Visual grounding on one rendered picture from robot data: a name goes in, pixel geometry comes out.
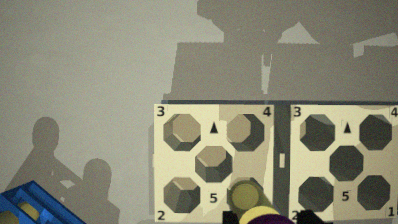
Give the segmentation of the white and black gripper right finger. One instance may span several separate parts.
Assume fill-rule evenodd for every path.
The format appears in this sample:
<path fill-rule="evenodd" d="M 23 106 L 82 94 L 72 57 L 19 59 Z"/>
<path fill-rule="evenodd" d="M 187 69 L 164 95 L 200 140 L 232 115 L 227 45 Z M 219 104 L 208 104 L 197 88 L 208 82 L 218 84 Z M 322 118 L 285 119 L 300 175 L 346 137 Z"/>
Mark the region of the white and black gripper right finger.
<path fill-rule="evenodd" d="M 312 210 L 301 210 L 297 213 L 296 224 L 326 224 Z"/>

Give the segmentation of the blue tube rack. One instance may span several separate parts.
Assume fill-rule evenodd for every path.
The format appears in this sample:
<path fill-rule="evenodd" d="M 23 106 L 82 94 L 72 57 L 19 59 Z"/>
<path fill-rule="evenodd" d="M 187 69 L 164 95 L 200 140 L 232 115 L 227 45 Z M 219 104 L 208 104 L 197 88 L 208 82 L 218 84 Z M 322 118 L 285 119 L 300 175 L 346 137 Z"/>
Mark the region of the blue tube rack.
<path fill-rule="evenodd" d="M 41 213 L 37 220 L 17 205 L 23 201 Z M 7 210 L 19 219 L 19 224 L 86 224 L 35 181 L 0 193 L 0 212 Z"/>

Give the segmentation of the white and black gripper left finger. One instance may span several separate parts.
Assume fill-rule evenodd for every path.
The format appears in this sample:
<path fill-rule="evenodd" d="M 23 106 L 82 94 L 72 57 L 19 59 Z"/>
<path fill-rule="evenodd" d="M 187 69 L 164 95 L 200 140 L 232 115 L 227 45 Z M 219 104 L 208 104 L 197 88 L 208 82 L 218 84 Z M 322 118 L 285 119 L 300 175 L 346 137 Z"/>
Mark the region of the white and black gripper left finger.
<path fill-rule="evenodd" d="M 222 224 L 240 224 L 240 223 L 236 213 L 233 213 L 233 211 L 223 211 Z"/>

